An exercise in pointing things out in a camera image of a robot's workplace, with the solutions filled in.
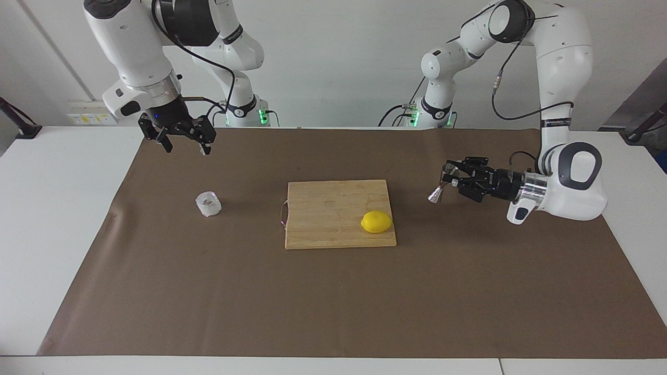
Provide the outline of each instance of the metal loop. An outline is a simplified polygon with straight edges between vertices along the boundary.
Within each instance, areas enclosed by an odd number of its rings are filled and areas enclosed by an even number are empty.
[[[287,217],[283,220],[283,209],[287,206]],[[282,206],[280,206],[280,224],[283,225],[283,228],[287,230],[287,219],[289,217],[289,206],[287,205],[287,200],[283,203]]]

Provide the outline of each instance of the wooden cutting board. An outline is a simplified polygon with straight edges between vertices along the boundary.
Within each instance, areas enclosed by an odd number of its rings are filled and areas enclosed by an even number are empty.
[[[384,179],[290,182],[287,207],[287,250],[396,246],[394,226],[380,234],[361,226],[369,211],[383,211],[393,219]]]

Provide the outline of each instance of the green indicator light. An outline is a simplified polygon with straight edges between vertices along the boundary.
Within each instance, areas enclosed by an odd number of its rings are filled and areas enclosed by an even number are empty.
[[[420,112],[417,110],[415,114],[412,115],[412,120],[410,121],[410,125],[413,127],[417,127],[417,122],[419,122],[419,115]]]
[[[259,112],[259,122],[262,125],[266,125],[269,123],[269,117],[266,115],[265,111],[262,111],[261,109],[258,110]]]

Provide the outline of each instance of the black cable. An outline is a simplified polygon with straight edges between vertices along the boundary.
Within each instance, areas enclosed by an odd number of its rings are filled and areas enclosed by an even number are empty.
[[[461,25],[461,28],[463,29],[464,26],[466,26],[467,24],[469,24],[469,23],[471,23],[472,21],[474,21],[475,18],[477,18],[477,17],[483,15],[484,13],[486,13],[487,10],[489,10],[489,9],[495,7],[495,6],[496,6],[496,4],[489,5],[488,7],[486,7],[486,9],[484,9],[483,11],[477,13],[477,14],[476,14],[474,17],[472,17],[471,19],[467,20],[466,22],[463,22],[463,25]]]
[[[527,152],[527,151],[515,151],[512,155],[510,155],[510,167],[512,167],[512,160],[514,159],[514,156],[519,155],[519,154],[526,155],[526,156],[532,158],[534,161],[536,161],[536,160],[538,159],[538,158],[536,158],[536,157],[535,157],[532,153],[530,153],[530,152]]]
[[[5,100],[5,103],[7,103],[7,105],[8,105],[9,107],[11,107],[11,109],[15,110],[19,115],[23,116],[23,117],[26,118],[28,121],[30,121],[31,123],[33,123],[33,125],[37,125],[37,123],[35,122],[35,120],[31,119],[30,116],[26,115],[24,111],[21,111],[21,110],[20,110],[19,108],[17,108],[15,105],[13,105],[12,103],[9,103],[9,102],[6,101],[6,100]]]
[[[208,103],[213,104],[209,108],[208,112],[206,112],[206,117],[208,117],[211,114],[211,112],[213,111],[213,108],[215,108],[215,107],[220,108],[221,111],[225,111],[225,108],[222,108],[222,105],[220,105],[220,103],[218,103],[218,102],[216,102],[212,99],[209,99],[207,97],[203,97],[203,96],[185,96],[185,97],[183,97],[183,101],[207,101]]]
[[[426,80],[426,77],[422,77],[422,80],[419,82],[419,85],[417,85],[417,89],[415,90],[415,92],[412,94],[412,97],[410,98],[410,102],[409,102],[409,104],[412,104],[412,103],[414,102],[414,100],[415,100],[415,96],[417,96],[417,93],[419,92],[419,89],[422,88],[422,85],[424,84],[424,81],[425,81],[425,80]],[[403,114],[404,114],[404,115],[405,115],[407,112],[408,112],[408,109],[407,109],[407,108],[403,110]],[[392,122],[392,127],[396,126],[396,120],[399,119],[399,118],[400,118],[400,116],[398,116],[397,118],[394,119],[394,122]]]
[[[275,115],[275,121],[278,122],[278,127],[280,127],[280,119],[278,118],[278,114],[275,111],[266,111],[265,113],[272,113]]]
[[[505,117],[505,116],[501,115],[500,113],[498,113],[498,110],[496,109],[496,96],[491,95],[491,108],[494,110],[494,113],[496,114],[496,116],[498,116],[501,119],[506,120],[506,121],[514,121],[514,120],[525,119],[526,117],[530,117],[532,115],[542,113],[542,112],[546,111],[547,109],[552,109],[552,108],[558,107],[560,105],[566,105],[566,104],[569,105],[570,108],[574,108],[574,103],[572,103],[571,101],[561,101],[560,103],[551,104],[548,107],[540,108],[536,111],[526,113],[525,115],[516,116],[516,117]]]
[[[397,109],[399,109],[399,108],[402,108],[402,107],[403,107],[403,105],[402,105],[402,104],[399,104],[399,105],[395,105],[395,106],[389,108],[389,111],[387,111],[387,113],[385,113],[384,116],[382,116],[382,119],[381,119],[380,122],[378,123],[378,127],[382,126],[382,123],[384,122],[384,119],[387,118],[387,116],[388,116],[391,112],[393,112],[393,111],[395,111],[395,110],[397,110]]]
[[[171,35],[169,35],[169,33],[164,29],[164,27],[162,27],[162,25],[160,25],[160,22],[157,19],[157,11],[156,11],[156,8],[155,8],[155,4],[157,4],[157,0],[152,0],[152,2],[151,2],[151,14],[153,15],[153,21],[157,25],[157,28],[160,30],[160,32],[162,32],[164,34],[164,36],[167,37],[167,39],[169,39],[176,47],[182,49],[183,51],[185,51],[187,54],[191,55],[192,57],[196,57],[196,58],[198,58],[198,59],[200,59],[200,60],[202,60],[206,63],[209,63],[209,64],[211,64],[215,67],[218,67],[220,69],[224,69],[227,72],[229,72],[229,74],[231,74],[231,85],[229,85],[229,93],[227,94],[227,105],[225,105],[225,109],[224,109],[224,111],[227,112],[227,110],[229,109],[229,103],[231,101],[231,93],[233,93],[234,84],[236,83],[236,74],[234,74],[234,72],[230,68],[228,68],[224,65],[218,64],[214,61],[211,61],[211,60],[207,59],[206,57],[200,56],[200,55],[190,51],[189,49],[185,48],[183,43],[181,43],[181,41],[179,40],[178,35],[174,35],[173,37]]]
[[[426,77],[422,77],[422,80],[419,82],[419,85],[417,86],[417,89],[415,92],[412,94],[412,97],[410,98],[410,104],[415,100],[415,96],[417,96],[417,93],[419,92],[419,89],[422,88],[422,85],[424,84],[424,81],[426,80]]]
[[[476,15],[474,15],[472,18],[470,18],[470,19],[467,20],[466,22],[463,22],[463,24],[461,25],[461,28],[463,29],[464,26],[466,26],[467,24],[469,24],[469,23],[471,23],[472,21],[474,21],[475,18],[477,18],[477,17],[483,15],[484,13],[486,13],[487,10],[489,10],[489,9],[495,7],[495,6],[496,6],[496,4],[493,4],[493,5],[490,5],[490,6],[486,7],[483,11],[477,13]],[[461,35],[460,35],[460,31],[459,31],[459,36],[457,36],[456,38],[452,38],[452,39],[448,40],[447,43],[451,43],[451,42],[453,42],[453,41],[459,39],[460,37],[461,37]]]
[[[218,111],[218,112],[215,112],[213,114],[213,119],[211,119],[211,122],[213,123],[213,127],[215,127],[215,116],[219,115],[220,113],[225,113],[225,112]]]
[[[557,16],[540,17],[540,18],[535,18],[535,19],[545,19],[545,18],[553,18],[553,17],[557,17]],[[552,108],[555,108],[555,107],[558,107],[558,106],[561,106],[561,105],[566,105],[567,104],[567,105],[570,106],[570,108],[574,108],[574,103],[573,102],[571,102],[571,101],[561,101],[560,103],[552,104],[552,105],[549,105],[548,107],[540,108],[536,111],[526,113],[525,115],[516,116],[516,117],[505,117],[505,116],[501,115],[500,113],[498,113],[498,110],[496,109],[496,92],[498,91],[498,88],[500,87],[500,81],[502,79],[503,71],[505,70],[505,66],[507,66],[507,64],[510,62],[510,59],[514,55],[514,52],[516,52],[516,50],[521,45],[521,42],[524,41],[525,37],[526,37],[526,33],[521,36],[521,39],[519,39],[519,42],[517,42],[517,44],[514,46],[514,48],[512,49],[512,52],[510,52],[510,55],[507,56],[507,59],[505,59],[505,62],[503,62],[502,66],[500,67],[500,70],[498,71],[498,76],[496,78],[496,82],[494,83],[494,90],[493,90],[493,93],[491,94],[491,108],[494,110],[494,113],[496,114],[496,116],[498,116],[499,118],[501,118],[503,120],[506,120],[506,121],[514,121],[514,120],[524,119],[526,117],[530,117],[530,116],[536,115],[538,113],[542,113],[543,111],[546,111],[547,109],[552,109]]]
[[[213,112],[213,109],[216,107],[215,104],[213,104],[208,111],[206,111],[206,117],[209,117],[211,115],[211,112]]]
[[[656,130],[658,130],[658,129],[661,129],[661,128],[665,127],[665,125],[667,125],[667,123],[663,123],[662,125],[660,125],[660,126],[658,126],[658,127],[654,127],[654,128],[651,129],[651,130],[647,130],[647,131],[644,132],[644,134],[646,134],[646,133],[650,133],[651,131],[656,131]]]
[[[408,115],[407,113],[401,113],[400,115],[396,116],[396,118],[394,119],[394,122],[392,122],[392,127],[394,127],[396,125],[396,121],[401,117],[412,117],[412,115]]]

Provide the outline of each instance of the black stand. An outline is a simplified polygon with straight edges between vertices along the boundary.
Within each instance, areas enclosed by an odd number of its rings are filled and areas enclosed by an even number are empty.
[[[632,145],[642,140],[642,136],[667,114],[667,103],[655,111],[642,125],[628,134],[622,135],[627,144]]]
[[[9,104],[6,100],[0,97],[0,111],[2,111],[9,119],[19,128],[19,133],[16,139],[34,139],[41,130],[41,125],[31,125],[25,122],[21,116],[14,110],[14,106]]]

